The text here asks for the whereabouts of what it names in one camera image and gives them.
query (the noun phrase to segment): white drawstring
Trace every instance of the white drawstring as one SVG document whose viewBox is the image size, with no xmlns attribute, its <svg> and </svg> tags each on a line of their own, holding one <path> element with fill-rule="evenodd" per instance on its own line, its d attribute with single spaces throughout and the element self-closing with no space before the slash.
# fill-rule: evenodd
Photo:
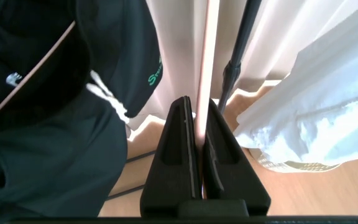
<svg viewBox="0 0 358 224">
<path fill-rule="evenodd" d="M 99 74 L 97 74 L 94 70 L 91 71 L 91 77 L 96 85 L 88 83 L 86 84 L 86 88 L 96 96 L 110 102 L 111 106 L 116 110 L 118 117 L 127 124 L 129 122 L 129 118 L 125 116 L 127 110 L 124 105 L 114 97 L 111 91 L 103 83 L 102 79 L 100 79 Z"/>
</svg>

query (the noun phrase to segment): white plastic bag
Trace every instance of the white plastic bag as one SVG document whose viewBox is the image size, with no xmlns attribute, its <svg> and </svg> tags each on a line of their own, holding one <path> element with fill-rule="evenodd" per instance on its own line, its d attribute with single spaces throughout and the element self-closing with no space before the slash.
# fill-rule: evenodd
<svg viewBox="0 0 358 224">
<path fill-rule="evenodd" d="M 291 75 L 237 122 L 239 144 L 272 162 L 358 159 L 358 11 L 302 50 Z"/>
</svg>

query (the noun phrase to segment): black jacket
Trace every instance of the black jacket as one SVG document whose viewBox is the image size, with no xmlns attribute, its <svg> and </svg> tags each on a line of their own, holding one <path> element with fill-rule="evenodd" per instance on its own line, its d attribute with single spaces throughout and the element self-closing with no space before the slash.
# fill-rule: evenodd
<svg viewBox="0 0 358 224">
<path fill-rule="evenodd" d="M 53 41 L 33 42 L 39 47 L 27 54 L 32 55 L 28 60 L 39 60 L 72 20 L 76 26 L 0 112 L 0 222 L 17 217 L 97 216 L 124 167 L 127 145 L 124 122 L 106 100 L 85 88 L 92 82 L 89 72 L 99 73 L 128 117 L 138 114 L 162 77 L 157 35 L 145 1 L 40 1 L 44 2 L 0 0 L 0 37 L 9 40 L 11 35 L 19 40 L 28 31 L 12 22 L 22 29 L 13 32 L 4 23 L 7 14 L 5 20 L 10 21 L 21 13 L 28 15 L 16 3 L 36 2 L 40 9 L 62 12 L 61 17 L 51 14 L 49 26 L 44 26 L 56 30 L 50 31 Z M 33 23 L 45 21 L 31 15 L 34 18 L 27 19 Z M 9 63 L 6 56 L 0 51 L 7 72 L 22 69 L 25 74 L 37 61 Z M 0 86 L 0 101 L 8 88 Z"/>
</svg>

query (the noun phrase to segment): wooden floor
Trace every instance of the wooden floor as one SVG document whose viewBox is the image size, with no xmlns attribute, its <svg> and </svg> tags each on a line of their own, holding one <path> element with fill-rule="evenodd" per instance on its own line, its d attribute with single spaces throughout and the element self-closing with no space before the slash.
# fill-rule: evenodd
<svg viewBox="0 0 358 224">
<path fill-rule="evenodd" d="M 224 115 L 232 130 L 238 125 L 237 115 L 258 97 L 237 95 L 233 98 Z M 155 150 L 161 132 L 161 124 L 150 123 L 129 142 L 128 157 Z M 272 198 L 269 215 L 358 215 L 358 161 L 348 162 L 324 173 L 281 174 L 260 166 L 247 149 L 244 149 L 244 153 Z M 112 194 L 144 184 L 151 162 L 152 156 L 128 163 Z M 138 190 L 107 201 L 99 216 L 139 217 L 141 193 Z"/>
</svg>

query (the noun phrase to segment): woven basket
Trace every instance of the woven basket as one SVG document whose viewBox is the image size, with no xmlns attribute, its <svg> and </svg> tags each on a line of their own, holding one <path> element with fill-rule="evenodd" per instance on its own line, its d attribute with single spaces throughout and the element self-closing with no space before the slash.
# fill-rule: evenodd
<svg viewBox="0 0 358 224">
<path fill-rule="evenodd" d="M 302 163 L 302 162 L 284 162 L 274 163 L 266 159 L 260 149 L 249 149 L 251 156 L 264 168 L 281 173 L 294 173 L 294 172 L 326 172 L 333 170 L 340 166 L 327 166 L 320 163 Z"/>
</svg>

